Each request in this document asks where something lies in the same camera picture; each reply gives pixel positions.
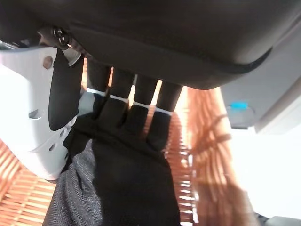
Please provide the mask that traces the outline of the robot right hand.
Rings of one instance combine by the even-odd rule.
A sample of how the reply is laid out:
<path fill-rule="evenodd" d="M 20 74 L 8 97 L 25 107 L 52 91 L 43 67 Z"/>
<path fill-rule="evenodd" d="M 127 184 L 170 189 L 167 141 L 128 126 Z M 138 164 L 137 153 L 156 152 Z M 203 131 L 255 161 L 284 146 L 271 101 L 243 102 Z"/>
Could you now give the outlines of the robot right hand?
<path fill-rule="evenodd" d="M 260 66 L 300 13 L 298 0 L 3 0 L 0 138 L 56 180 L 85 56 L 210 89 Z"/>

